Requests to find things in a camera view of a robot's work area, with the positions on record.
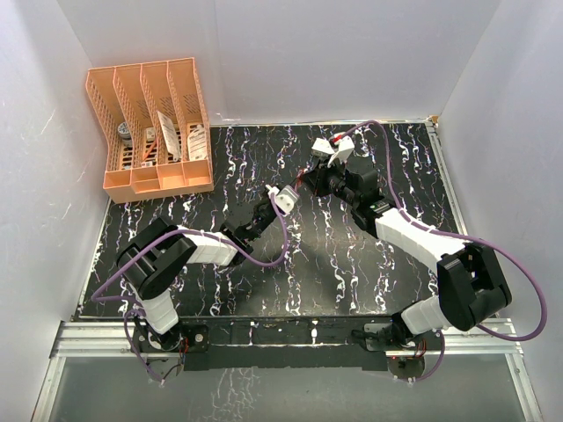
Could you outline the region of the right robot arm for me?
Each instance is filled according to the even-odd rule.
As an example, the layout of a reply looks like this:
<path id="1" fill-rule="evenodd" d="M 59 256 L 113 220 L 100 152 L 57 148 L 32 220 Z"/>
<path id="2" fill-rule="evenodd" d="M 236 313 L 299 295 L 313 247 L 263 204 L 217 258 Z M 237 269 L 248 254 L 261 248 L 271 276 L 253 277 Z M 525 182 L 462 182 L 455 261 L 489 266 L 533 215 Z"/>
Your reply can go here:
<path id="1" fill-rule="evenodd" d="M 318 164 L 300 180 L 317 197 L 343 200 L 359 229 L 414 257 L 437 278 L 437 295 L 395 313 L 375 339 L 410 349 L 429 331 L 450 327 L 468 331 L 512 302 L 491 247 L 439 236 L 424 223 L 406 220 L 381 193 L 376 171 L 358 174 Z"/>

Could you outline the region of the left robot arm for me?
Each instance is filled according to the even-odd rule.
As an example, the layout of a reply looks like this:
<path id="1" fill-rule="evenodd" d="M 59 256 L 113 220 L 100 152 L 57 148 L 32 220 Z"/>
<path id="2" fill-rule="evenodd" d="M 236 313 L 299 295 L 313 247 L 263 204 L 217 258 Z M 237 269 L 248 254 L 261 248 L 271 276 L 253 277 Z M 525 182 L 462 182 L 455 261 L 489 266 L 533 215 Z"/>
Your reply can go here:
<path id="1" fill-rule="evenodd" d="M 268 193 L 257 203 L 247 222 L 225 222 L 217 232 L 188 229 L 158 218 L 118 254 L 112 280 L 124 279 L 132 287 L 133 318 L 143 319 L 145 340 L 162 351 L 171 351 L 186 340 L 170 287 L 183 268 L 191 265 L 238 266 L 248 260 L 257 266 L 280 264 L 289 249 L 287 227 L 282 227 L 281 255 L 273 261 L 252 257 L 252 242 L 276 220 L 294 208 L 281 193 Z"/>

